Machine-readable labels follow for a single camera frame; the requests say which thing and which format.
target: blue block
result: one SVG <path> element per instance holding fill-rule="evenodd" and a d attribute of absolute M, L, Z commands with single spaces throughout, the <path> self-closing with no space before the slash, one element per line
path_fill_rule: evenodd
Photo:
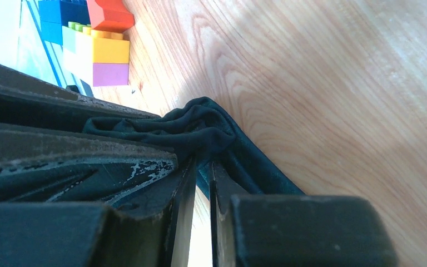
<path fill-rule="evenodd" d="M 63 45 L 63 33 L 61 31 L 61 24 L 40 21 L 42 30 L 42 39 L 48 42 L 57 43 Z"/>
<path fill-rule="evenodd" d="M 84 0 L 40 0 L 38 9 L 41 21 L 59 23 L 62 26 L 68 26 L 70 21 L 91 23 L 87 2 Z"/>

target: teal fabric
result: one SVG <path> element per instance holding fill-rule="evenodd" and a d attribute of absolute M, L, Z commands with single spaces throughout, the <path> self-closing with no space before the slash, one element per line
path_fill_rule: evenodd
<path fill-rule="evenodd" d="M 222 163 L 230 177 L 251 194 L 303 194 L 208 97 L 191 100 L 163 118 L 94 117 L 83 132 L 171 147 L 179 163 L 194 155 L 197 185 L 207 197 L 207 166 L 212 160 Z"/>

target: stack of toy blocks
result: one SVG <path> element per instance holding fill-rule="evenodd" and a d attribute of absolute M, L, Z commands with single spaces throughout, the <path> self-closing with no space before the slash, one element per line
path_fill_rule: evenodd
<path fill-rule="evenodd" d="M 64 66 L 91 86 L 127 85 L 129 50 L 121 33 L 76 22 L 63 26 Z"/>
<path fill-rule="evenodd" d="M 87 5 L 91 25 L 62 27 L 64 66 L 91 86 L 127 85 L 130 42 L 122 32 L 135 24 L 133 14 L 122 0 L 88 0 Z"/>
<path fill-rule="evenodd" d="M 40 0 L 38 9 L 42 39 L 59 45 L 63 44 L 62 26 L 70 21 L 90 22 L 86 0 Z"/>

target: wooden table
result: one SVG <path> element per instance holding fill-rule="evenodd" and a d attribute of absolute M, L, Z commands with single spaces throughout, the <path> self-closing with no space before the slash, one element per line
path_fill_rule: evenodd
<path fill-rule="evenodd" d="M 96 97 L 160 115 L 213 98 L 305 192 L 369 199 L 402 266 L 427 266 L 427 1 L 126 4 L 131 87 Z"/>

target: blue stripe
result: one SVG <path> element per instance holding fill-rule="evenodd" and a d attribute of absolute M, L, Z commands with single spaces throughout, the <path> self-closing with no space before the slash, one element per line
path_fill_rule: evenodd
<path fill-rule="evenodd" d="M 56 72 L 56 69 L 55 69 L 55 67 L 54 67 L 53 62 L 50 60 L 50 53 L 49 53 L 49 51 L 48 51 L 48 48 L 47 48 L 47 46 L 45 45 L 44 40 L 42 40 L 42 32 L 41 32 L 40 28 L 38 27 L 38 22 L 37 22 L 37 19 L 36 19 L 36 17 L 35 17 L 35 14 L 33 13 L 33 10 L 32 10 L 31 4 L 30 4 L 30 1 L 26 1 L 26 2 L 27 2 L 28 9 L 29 9 L 29 11 L 30 11 L 30 14 L 32 15 L 33 22 L 35 23 L 35 28 L 37 29 L 38 36 L 40 37 L 40 41 L 42 42 L 43 49 L 45 50 L 45 54 L 47 55 L 48 61 L 49 61 L 49 63 L 50 63 L 51 69 L 52 69 L 52 71 L 53 71 L 53 74 L 54 74 L 54 77 L 55 77 L 55 79 L 56 79 L 56 82 L 57 82 L 58 86 L 59 86 L 59 87 L 61 87 L 61 81 L 59 80 L 59 76 L 58 76 L 58 74 L 57 74 L 57 72 Z"/>

